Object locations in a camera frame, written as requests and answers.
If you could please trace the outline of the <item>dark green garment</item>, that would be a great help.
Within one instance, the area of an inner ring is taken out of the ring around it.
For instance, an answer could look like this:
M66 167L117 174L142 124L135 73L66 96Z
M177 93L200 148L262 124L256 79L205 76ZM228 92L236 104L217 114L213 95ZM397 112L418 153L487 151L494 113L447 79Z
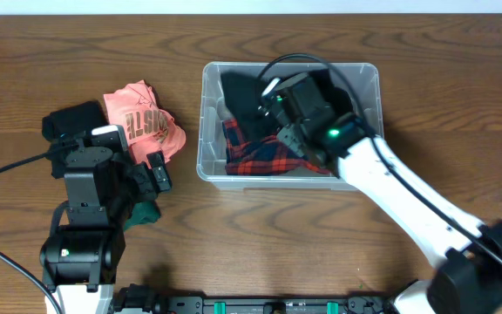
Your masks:
M132 210L131 216L126 220L124 231L138 225L152 224L158 221L161 213L155 201L137 203Z

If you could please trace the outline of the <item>pink printed t-shirt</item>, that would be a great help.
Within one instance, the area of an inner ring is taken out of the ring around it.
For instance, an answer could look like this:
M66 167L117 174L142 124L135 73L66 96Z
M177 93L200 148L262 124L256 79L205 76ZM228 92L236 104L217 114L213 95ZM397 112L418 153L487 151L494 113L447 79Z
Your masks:
M150 164L147 155L162 153L165 163L185 146L185 131L167 110L159 107L145 80L103 95L109 123L125 130L128 150L136 164Z

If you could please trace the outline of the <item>black garment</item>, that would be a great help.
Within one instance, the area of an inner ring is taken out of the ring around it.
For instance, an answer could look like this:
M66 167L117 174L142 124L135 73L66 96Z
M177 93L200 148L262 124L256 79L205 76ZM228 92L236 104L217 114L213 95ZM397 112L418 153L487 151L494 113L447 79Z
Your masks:
M46 156L51 162L51 175L65 177L66 158L71 152L96 147L92 130L107 125L105 114L97 100L89 100L50 113L42 119L42 135L50 143L48 153L58 148L78 144L78 148L63 150Z
M322 91L322 96L332 105L336 118L353 111L350 96L333 84L327 70L317 70L307 74L315 80ZM225 105L236 119L246 140L258 141L278 133L276 120L266 117L260 110L261 93L268 85L266 81L238 72L225 72L221 74L220 81Z

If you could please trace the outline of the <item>red navy plaid shirt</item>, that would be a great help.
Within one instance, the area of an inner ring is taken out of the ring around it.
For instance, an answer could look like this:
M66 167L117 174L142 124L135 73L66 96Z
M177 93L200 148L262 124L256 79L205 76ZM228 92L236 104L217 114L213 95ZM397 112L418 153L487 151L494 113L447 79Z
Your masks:
M236 119L225 120L222 123L222 131L226 139L227 175L274 176L298 168L305 168L318 174L329 174L328 170L298 157L275 135L269 135L258 141L246 140Z

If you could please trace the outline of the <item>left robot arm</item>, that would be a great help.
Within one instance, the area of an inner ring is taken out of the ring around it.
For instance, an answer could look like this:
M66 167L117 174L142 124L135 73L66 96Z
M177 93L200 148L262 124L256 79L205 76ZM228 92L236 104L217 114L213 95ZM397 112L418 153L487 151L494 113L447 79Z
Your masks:
M126 248L124 227L134 208L171 189L162 153L134 164L126 152L84 147L64 160L68 199L52 217L40 250L50 313L158 313L152 290L132 284L116 291Z

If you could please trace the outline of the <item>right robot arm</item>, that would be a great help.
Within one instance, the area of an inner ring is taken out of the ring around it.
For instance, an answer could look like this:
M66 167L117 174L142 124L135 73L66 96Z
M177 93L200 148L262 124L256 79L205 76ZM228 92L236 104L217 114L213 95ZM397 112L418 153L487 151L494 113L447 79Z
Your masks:
M389 313L493 313L502 306L502 221L486 225L408 169L370 127L363 109L328 102L306 72L273 78L260 112L291 132L321 167L367 195L434 268L390 299Z

